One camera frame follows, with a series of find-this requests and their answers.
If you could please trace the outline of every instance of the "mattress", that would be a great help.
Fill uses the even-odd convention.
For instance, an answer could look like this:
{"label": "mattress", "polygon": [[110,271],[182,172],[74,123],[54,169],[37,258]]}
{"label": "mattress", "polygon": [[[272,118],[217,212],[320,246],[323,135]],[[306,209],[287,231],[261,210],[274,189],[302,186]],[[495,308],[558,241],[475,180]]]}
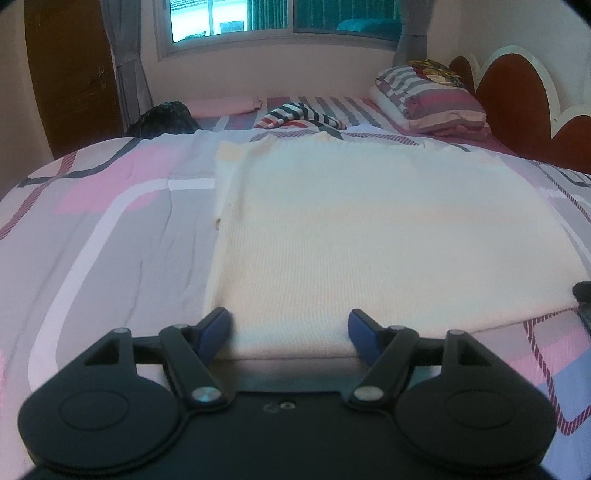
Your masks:
{"label": "mattress", "polygon": [[[203,119],[204,130],[194,135],[91,145],[39,169],[0,202],[0,478],[17,478],[31,467],[15,422],[31,389],[113,328],[144,336],[199,321],[217,235],[217,146],[317,134],[314,128],[252,129],[289,100],[343,120],[344,141],[446,145],[396,131],[368,100],[271,98],[258,112]],[[461,150],[498,152],[549,202],[591,273],[590,177],[513,157],[493,139],[448,140]],[[549,397],[557,433],[543,465],[557,478],[587,478],[591,340],[576,312],[547,312],[474,336]],[[345,389],[363,368],[356,358],[212,366],[230,388],[261,390]],[[157,368],[139,371],[161,380]],[[415,381],[434,373],[421,369]]]}

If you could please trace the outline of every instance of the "window frame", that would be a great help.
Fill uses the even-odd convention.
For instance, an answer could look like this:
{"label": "window frame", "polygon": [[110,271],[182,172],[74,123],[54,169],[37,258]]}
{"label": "window frame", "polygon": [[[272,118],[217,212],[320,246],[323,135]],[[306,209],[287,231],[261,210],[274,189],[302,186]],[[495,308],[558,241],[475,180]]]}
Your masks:
{"label": "window frame", "polygon": [[325,44],[395,50],[397,42],[371,37],[357,32],[326,33],[322,30],[295,29],[294,1],[287,0],[287,28],[274,30],[248,30],[231,32],[209,37],[189,38],[173,42],[173,26],[170,13],[170,0],[152,0],[154,27],[158,59],[175,56],[191,50],[201,52],[215,51],[236,46],[276,44]]}

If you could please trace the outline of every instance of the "headboard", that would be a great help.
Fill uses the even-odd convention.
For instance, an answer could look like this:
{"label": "headboard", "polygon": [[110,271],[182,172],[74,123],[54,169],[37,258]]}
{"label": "headboard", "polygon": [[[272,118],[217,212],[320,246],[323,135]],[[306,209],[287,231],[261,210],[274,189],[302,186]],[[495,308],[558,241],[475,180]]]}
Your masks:
{"label": "headboard", "polygon": [[468,54],[450,68],[484,107],[503,145],[521,157],[591,173],[591,106],[561,112],[550,74],[530,52],[508,46],[483,67]]}

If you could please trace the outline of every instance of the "striped cloth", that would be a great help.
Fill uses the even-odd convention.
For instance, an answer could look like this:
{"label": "striped cloth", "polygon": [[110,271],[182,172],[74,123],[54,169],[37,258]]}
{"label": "striped cloth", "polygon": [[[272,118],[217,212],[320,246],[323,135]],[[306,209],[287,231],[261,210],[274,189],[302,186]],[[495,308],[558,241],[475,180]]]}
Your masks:
{"label": "striped cloth", "polygon": [[344,130],[347,126],[325,113],[318,113],[311,106],[305,103],[284,103],[278,108],[271,110],[255,125],[255,128],[279,128],[288,122],[295,120],[305,120],[307,122],[322,127],[327,125],[329,127]]}
{"label": "striped cloth", "polygon": [[486,129],[489,133],[486,112],[466,89],[425,80],[410,66],[383,70],[375,84],[411,131],[463,136],[466,131]]}

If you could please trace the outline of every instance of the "striped pillow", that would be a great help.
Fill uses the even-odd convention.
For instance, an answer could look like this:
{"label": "striped pillow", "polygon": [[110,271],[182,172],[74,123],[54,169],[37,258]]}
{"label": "striped pillow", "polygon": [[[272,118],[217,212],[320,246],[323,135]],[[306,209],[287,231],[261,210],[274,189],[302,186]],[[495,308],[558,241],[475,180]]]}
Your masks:
{"label": "striped pillow", "polygon": [[375,84],[408,120],[411,131],[461,136],[488,130],[486,112],[466,89],[422,79],[410,66],[383,70]]}

